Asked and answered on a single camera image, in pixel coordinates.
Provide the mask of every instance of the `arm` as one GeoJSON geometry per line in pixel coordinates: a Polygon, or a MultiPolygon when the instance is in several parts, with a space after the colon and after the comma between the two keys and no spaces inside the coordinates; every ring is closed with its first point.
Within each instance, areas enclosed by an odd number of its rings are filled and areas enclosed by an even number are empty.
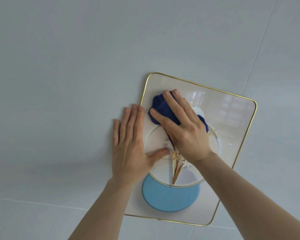
{"type": "Polygon", "coordinates": [[[143,152],[142,127],[144,109],[134,104],[124,109],[122,124],[113,123],[112,178],[88,210],[69,240],[118,239],[121,222],[135,184],[153,165],[169,155],[161,149],[151,156],[143,152]]]}
{"type": "Polygon", "coordinates": [[[242,237],[250,239],[300,239],[300,221],[278,206],[255,186],[232,170],[209,146],[204,124],[189,103],[173,90],[163,93],[181,125],[155,110],[151,115],[167,131],[185,159],[202,174],[220,198],[242,237]]]}

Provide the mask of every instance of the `blue circle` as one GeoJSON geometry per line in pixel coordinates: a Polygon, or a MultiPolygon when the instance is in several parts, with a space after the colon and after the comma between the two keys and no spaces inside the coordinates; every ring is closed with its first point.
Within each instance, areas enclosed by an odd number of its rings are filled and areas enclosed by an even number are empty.
{"type": "Polygon", "coordinates": [[[149,174],[141,188],[144,200],[152,208],[162,212],[177,212],[191,206],[199,196],[200,184],[189,187],[171,187],[159,183],[149,174]]]}

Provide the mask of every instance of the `dark blue cleaning cloth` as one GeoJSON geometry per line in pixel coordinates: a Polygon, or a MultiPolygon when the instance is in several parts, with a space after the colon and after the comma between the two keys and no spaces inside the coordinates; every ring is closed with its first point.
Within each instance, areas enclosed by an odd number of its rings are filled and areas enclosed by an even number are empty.
{"type": "MultiPolygon", "coordinates": [[[[177,125],[181,124],[180,121],[178,120],[178,118],[175,116],[175,114],[170,109],[167,102],[164,100],[164,96],[162,94],[157,95],[153,98],[152,106],[151,106],[150,109],[152,109],[152,108],[156,109],[163,116],[168,117],[169,119],[171,119],[177,125]]],[[[148,111],[148,115],[150,116],[150,119],[153,123],[155,123],[156,125],[160,125],[160,123],[158,121],[156,121],[154,117],[152,117],[152,115],[150,114],[150,110],[148,111]]],[[[206,126],[206,132],[208,133],[209,128],[208,128],[208,125],[207,125],[206,121],[204,120],[204,118],[202,116],[198,115],[198,117],[204,123],[204,125],[206,126]]]]}

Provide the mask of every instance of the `floor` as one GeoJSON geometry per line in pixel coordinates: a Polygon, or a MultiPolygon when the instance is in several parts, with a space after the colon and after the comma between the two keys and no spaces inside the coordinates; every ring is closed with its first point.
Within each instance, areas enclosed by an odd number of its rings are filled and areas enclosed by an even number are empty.
{"type": "MultiPolygon", "coordinates": [[[[235,170],[300,220],[300,0],[0,0],[0,239],[67,239],[162,72],[256,100],[235,170]]],[[[242,239],[125,216],[125,239],[242,239]]]]}

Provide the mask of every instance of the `hand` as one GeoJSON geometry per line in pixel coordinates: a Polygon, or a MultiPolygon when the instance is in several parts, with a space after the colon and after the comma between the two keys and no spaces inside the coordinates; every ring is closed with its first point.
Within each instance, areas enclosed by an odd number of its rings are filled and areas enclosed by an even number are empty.
{"type": "Polygon", "coordinates": [[[122,124],[113,122],[112,178],[119,184],[134,185],[147,175],[154,164],[166,155],[168,149],[160,149],[151,156],[143,151],[142,127],[145,111],[132,105],[124,108],[122,124]]]}
{"type": "Polygon", "coordinates": [[[151,109],[150,114],[166,130],[173,144],[184,158],[195,164],[197,161],[208,158],[213,154],[209,145],[209,137],[204,123],[198,118],[188,101],[182,98],[177,89],[174,89],[172,93],[176,101],[169,91],[164,91],[163,97],[181,125],[178,126],[155,109],[151,109]]]}

